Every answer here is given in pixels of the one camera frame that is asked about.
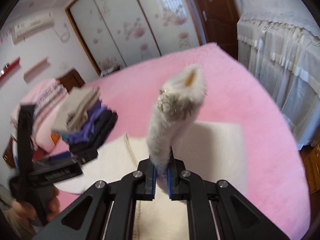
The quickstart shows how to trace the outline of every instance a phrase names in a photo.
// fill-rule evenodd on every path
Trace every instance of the hand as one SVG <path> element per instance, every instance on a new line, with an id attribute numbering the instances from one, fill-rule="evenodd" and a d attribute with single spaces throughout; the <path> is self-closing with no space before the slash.
<path id="1" fill-rule="evenodd" d="M 59 190 L 56 187 L 54 187 L 54 198 L 50 200 L 48 205 L 49 210 L 52 211 L 52 213 L 47 215 L 47 220 L 49 222 L 53 220 L 60 212 L 59 211 L 60 203 L 57 198 L 58 195 L 59 195 Z M 36 233 L 30 224 L 30 219 L 33 219 L 36 216 L 36 210 L 34 209 L 34 207 L 27 202 L 13 201 L 12 209 L 15 213 L 16 221 L 21 226 L 23 226 L 23 228 L 25 228 L 27 231 L 35 235 Z"/>

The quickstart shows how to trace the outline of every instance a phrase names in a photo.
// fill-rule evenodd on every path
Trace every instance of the black device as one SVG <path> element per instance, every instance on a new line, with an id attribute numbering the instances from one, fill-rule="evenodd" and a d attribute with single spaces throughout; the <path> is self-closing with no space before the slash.
<path id="1" fill-rule="evenodd" d="M 225 180 L 217 183 L 185 169 L 171 152 L 168 197 L 187 200 L 192 240 L 287 240 L 276 225 Z M 155 197 L 156 169 L 149 159 L 120 181 L 97 181 L 33 240 L 132 239 L 137 200 Z"/>
<path id="2" fill-rule="evenodd" d="M 77 158 L 52 162 L 33 162 L 32 126 L 35 105 L 21 106 L 18 119 L 18 166 L 17 176 L 9 181 L 12 196 L 34 206 L 37 218 L 31 220 L 35 227 L 45 226 L 48 202 L 54 197 L 53 183 L 82 174 Z"/>

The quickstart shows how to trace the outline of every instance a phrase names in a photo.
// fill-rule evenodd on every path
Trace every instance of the air conditioner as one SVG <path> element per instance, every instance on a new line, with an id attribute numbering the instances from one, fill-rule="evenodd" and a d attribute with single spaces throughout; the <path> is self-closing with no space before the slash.
<path id="1" fill-rule="evenodd" d="M 12 31 L 12 41 L 16 44 L 27 36 L 30 36 L 44 28 L 53 26 L 54 20 L 51 12 L 38 14 L 23 22 L 16 24 Z"/>

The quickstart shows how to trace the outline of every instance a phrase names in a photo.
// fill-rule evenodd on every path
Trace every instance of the wardrobe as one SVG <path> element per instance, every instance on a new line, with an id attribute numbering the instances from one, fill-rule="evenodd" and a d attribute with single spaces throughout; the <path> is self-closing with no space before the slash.
<path id="1" fill-rule="evenodd" d="M 199 46 L 186 0 L 75 0 L 67 12 L 98 71 Z"/>

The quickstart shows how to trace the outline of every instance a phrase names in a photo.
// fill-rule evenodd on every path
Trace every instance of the pink shelf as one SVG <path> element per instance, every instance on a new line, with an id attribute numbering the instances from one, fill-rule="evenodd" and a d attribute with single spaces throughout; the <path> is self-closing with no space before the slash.
<path id="1" fill-rule="evenodd" d="M 4 69 L 0 71 L 0 81 L 19 64 L 20 64 L 20 57 L 16 58 L 13 62 L 11 62 L 8 67 L 4 67 Z"/>
<path id="2" fill-rule="evenodd" d="M 44 65 L 49 59 L 49 56 L 45 57 L 43 60 L 39 61 L 37 64 L 33 65 L 31 68 L 29 68 L 24 74 L 23 78 L 25 79 L 30 73 L 32 73 L 34 70 L 36 70 L 38 67 Z"/>

